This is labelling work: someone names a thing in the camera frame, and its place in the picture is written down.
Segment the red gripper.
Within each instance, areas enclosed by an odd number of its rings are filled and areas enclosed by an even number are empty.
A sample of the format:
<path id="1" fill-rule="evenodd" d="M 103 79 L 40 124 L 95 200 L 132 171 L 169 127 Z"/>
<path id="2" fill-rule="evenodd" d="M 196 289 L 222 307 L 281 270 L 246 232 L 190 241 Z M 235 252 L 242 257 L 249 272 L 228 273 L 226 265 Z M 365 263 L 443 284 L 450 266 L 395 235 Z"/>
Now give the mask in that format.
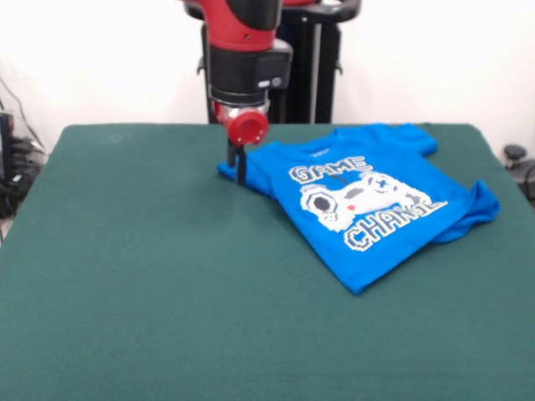
<path id="1" fill-rule="evenodd" d="M 231 107 L 212 102 L 217 121 L 227 132 L 227 165 L 237 163 L 237 183 L 245 185 L 247 179 L 247 153 L 244 145 L 258 145 L 268 133 L 268 104 Z"/>

